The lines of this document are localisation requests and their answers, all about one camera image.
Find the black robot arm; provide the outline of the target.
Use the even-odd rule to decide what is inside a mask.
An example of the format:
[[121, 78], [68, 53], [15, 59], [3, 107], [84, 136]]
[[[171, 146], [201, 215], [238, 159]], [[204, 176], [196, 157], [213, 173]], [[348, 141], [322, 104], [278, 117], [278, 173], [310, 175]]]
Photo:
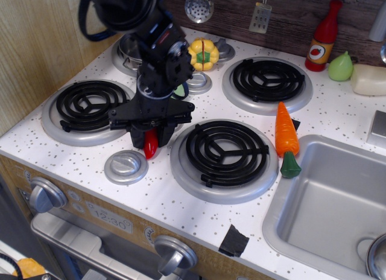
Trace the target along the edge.
[[78, 23], [90, 41], [129, 34], [142, 60], [132, 100], [109, 112], [111, 129], [130, 132], [133, 146], [145, 147], [146, 132], [166, 145], [179, 124], [191, 122], [192, 103], [172, 98], [194, 71], [182, 29], [163, 0], [80, 0]]

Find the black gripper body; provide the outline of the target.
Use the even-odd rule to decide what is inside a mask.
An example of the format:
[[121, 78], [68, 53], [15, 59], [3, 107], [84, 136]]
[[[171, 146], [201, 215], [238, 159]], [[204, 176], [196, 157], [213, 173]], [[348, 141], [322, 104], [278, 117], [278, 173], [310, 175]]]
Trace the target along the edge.
[[176, 128], [191, 122], [194, 104], [171, 97], [147, 97], [138, 92], [132, 100], [112, 108], [108, 112], [112, 130], [148, 131], [153, 127]]

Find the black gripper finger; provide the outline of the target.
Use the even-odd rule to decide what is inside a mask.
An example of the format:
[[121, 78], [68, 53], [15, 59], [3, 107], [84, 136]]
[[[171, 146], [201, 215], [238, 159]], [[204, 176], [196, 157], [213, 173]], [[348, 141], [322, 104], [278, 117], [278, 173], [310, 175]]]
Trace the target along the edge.
[[132, 144], [135, 148], [143, 149], [145, 145], [145, 135], [146, 131], [138, 130], [134, 127], [130, 130], [130, 136]]
[[174, 134], [176, 124], [161, 124], [157, 127], [157, 139], [158, 139], [158, 147], [163, 147], [167, 145], [172, 135]]

